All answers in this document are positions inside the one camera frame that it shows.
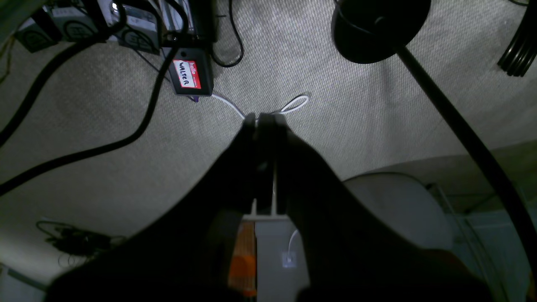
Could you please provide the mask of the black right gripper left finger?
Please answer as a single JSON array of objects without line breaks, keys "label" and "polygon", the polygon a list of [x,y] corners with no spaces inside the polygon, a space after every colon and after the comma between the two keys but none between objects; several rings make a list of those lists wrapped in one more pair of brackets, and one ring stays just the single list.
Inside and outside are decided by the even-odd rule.
[{"label": "black right gripper left finger", "polygon": [[243,302],[228,287],[254,199],[255,115],[195,187],[119,247],[55,279],[48,302]]}]

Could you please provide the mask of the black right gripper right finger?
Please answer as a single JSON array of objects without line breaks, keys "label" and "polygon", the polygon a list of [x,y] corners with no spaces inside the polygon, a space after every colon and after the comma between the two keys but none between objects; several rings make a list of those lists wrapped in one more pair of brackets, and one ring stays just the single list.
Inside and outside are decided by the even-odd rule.
[{"label": "black right gripper right finger", "polygon": [[491,302],[489,287],[448,252],[412,244],[376,218],[281,115],[261,114],[257,145],[276,210],[297,227],[310,285],[298,302]]}]

